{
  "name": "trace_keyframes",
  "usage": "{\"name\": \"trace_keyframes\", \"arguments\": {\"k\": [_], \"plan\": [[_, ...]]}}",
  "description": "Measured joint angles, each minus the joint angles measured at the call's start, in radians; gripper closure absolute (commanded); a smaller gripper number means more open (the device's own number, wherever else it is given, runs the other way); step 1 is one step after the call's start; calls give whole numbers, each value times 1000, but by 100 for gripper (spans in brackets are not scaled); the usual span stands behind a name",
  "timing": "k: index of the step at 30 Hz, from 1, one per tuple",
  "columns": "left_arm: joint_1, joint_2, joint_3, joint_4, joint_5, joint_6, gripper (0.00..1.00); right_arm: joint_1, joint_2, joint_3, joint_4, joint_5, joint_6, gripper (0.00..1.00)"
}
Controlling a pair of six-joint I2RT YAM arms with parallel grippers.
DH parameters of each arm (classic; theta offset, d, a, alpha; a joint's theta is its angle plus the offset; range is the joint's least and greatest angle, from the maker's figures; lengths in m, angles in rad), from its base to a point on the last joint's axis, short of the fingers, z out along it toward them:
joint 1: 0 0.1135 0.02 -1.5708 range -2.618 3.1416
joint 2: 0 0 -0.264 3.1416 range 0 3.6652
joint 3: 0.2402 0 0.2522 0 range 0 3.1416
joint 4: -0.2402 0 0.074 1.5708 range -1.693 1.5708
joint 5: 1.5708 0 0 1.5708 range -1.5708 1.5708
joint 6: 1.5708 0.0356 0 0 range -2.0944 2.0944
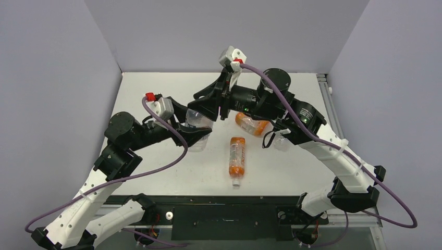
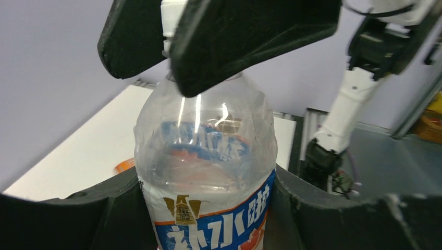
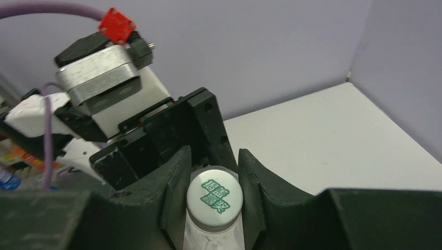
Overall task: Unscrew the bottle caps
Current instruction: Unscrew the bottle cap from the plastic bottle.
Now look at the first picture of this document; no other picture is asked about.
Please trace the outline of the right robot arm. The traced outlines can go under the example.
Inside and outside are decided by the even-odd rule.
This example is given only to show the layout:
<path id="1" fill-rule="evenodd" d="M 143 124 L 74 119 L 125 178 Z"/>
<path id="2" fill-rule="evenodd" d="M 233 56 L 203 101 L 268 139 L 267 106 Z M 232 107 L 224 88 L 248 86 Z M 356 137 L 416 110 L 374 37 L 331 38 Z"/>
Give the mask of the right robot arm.
<path id="1" fill-rule="evenodd" d="M 254 120 L 269 121 L 276 133 L 306 150 L 321 161 L 334 175 L 332 184 L 303 193 L 294 208 L 295 218 L 308 222 L 330 209 L 357 213 L 376 206 L 379 191 L 376 183 L 383 181 L 385 168 L 363 164 L 348 149 L 347 141 L 339 138 L 325 117 L 311 104 L 290 93 L 290 75 L 279 68 L 264 71 L 279 89 L 276 94 L 265 78 L 256 89 L 231 85 L 232 72 L 223 69 L 215 82 L 198 91 L 188 107 L 212 121 L 226 119 L 230 111 L 244 113 Z M 279 99 L 283 96 L 296 118 Z"/>

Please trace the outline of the clear water bottle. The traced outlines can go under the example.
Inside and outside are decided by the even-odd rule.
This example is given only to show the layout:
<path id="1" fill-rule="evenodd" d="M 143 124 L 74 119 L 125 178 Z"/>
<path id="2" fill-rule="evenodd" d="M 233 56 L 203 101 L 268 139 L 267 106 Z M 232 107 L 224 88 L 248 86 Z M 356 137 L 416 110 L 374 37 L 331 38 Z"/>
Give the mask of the clear water bottle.
<path id="1" fill-rule="evenodd" d="M 188 109 L 186 113 L 186 121 L 185 126 L 189 128 L 197 129 L 200 132 L 200 129 L 208 129 L 213 127 L 214 122 L 209 118 L 205 117 L 201 113 Z M 192 146 L 189 147 L 189 151 L 191 152 L 202 152 L 207 145 L 209 134 L 201 137 L 197 142 L 195 142 Z"/>

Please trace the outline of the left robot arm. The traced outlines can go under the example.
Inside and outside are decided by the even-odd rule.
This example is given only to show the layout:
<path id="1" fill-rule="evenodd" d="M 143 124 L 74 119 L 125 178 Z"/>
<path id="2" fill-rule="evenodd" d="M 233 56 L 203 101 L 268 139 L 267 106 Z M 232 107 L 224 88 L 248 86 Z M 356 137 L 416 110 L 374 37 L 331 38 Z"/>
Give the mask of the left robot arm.
<path id="1" fill-rule="evenodd" d="M 126 226 L 155 219 L 155 203 L 144 194 L 133 195 L 119 208 L 97 218 L 96 212 L 133 173 L 142 158 L 137 150 L 172 139 L 184 151 L 209 135 L 211 128 L 184 126 L 187 107 L 170 97 L 147 93 L 142 105 L 148 116 L 138 122 L 130 113 L 113 115 L 105 131 L 107 145 L 95 161 L 87 179 L 68 203 L 56 208 L 58 217 L 45 227 L 31 231 L 44 249 L 95 249 Z"/>

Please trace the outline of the slim orange drink bottle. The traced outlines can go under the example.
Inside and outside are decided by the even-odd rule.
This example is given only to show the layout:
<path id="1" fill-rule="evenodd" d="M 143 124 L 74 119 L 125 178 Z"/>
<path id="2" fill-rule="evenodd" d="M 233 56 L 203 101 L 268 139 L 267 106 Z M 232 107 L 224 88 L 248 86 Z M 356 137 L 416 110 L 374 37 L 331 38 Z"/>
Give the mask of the slim orange drink bottle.
<path id="1" fill-rule="evenodd" d="M 234 136 L 230 140 L 229 176 L 234 188 L 240 188 L 245 174 L 245 138 Z"/>

